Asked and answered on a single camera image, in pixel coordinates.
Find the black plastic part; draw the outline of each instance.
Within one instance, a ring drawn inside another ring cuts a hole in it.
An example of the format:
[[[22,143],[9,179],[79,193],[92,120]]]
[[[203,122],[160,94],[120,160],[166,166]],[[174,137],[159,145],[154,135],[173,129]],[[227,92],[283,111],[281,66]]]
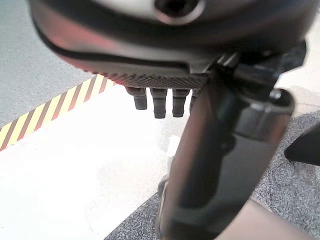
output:
[[[223,17],[216,17],[216,2],[206,1],[206,20],[173,27],[91,0],[29,0],[41,38],[67,62],[129,87],[177,89],[200,89],[206,76],[199,75],[224,53],[292,48],[309,30],[319,0],[257,0]]]
[[[154,117],[156,119],[164,119],[166,117],[166,98],[167,89],[150,88],[150,93],[153,98]]]
[[[189,89],[172,90],[172,115],[174,118],[182,118],[184,116],[185,102],[189,93]]]
[[[147,105],[147,93],[145,88],[125,87],[126,91],[133,96],[135,108],[137,110],[146,110]]]
[[[299,136],[284,155],[290,161],[320,166],[320,123]]]
[[[199,0],[156,0],[155,8],[172,18],[184,17],[191,13]]]
[[[189,107],[189,111],[190,112],[191,112],[192,107],[195,104],[195,101],[196,101],[196,99],[197,99],[197,97],[199,95],[199,92],[200,92],[200,90],[196,90],[196,89],[192,90],[192,96],[191,96],[190,107]]]

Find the concrete floor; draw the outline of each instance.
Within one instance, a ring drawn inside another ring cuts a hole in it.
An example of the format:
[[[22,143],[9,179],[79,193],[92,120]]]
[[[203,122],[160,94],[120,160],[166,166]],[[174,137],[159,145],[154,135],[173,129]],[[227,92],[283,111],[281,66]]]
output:
[[[91,77],[39,40],[26,0],[1,0],[0,23],[0,127]]]
[[[3,125],[88,76],[38,41],[24,2],[0,4]],[[10,31],[17,27],[22,30]],[[306,65],[278,83],[296,95],[296,115],[320,109],[320,19],[308,41]],[[0,152],[0,239],[107,236],[156,192],[167,171],[188,118],[171,117],[170,99],[168,117],[157,120],[150,97],[148,111],[136,111],[132,97],[116,85]]]

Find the robotic device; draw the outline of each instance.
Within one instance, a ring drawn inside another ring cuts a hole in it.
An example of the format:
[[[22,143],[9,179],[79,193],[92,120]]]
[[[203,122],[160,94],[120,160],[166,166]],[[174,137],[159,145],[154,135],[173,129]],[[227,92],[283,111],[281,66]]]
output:
[[[163,240],[309,238],[248,199],[294,111],[291,94],[274,85],[303,64],[318,4],[29,0],[45,44],[68,63],[124,85],[137,109],[147,108],[150,88],[154,115],[164,118],[173,89],[172,113],[181,117],[192,90],[158,210]]]

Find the dark circular hole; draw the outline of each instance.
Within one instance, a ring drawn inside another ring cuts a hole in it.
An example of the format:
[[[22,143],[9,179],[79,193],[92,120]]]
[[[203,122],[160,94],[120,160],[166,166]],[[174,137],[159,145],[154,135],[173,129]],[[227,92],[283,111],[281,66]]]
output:
[[[155,7],[172,18],[184,17],[191,13],[199,0],[156,0]]]

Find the hazard tape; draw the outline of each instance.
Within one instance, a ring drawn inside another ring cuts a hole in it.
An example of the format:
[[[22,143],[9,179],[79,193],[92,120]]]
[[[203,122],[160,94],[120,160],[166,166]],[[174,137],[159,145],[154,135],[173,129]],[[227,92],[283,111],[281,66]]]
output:
[[[0,128],[0,151],[113,85],[98,74],[9,122]]]

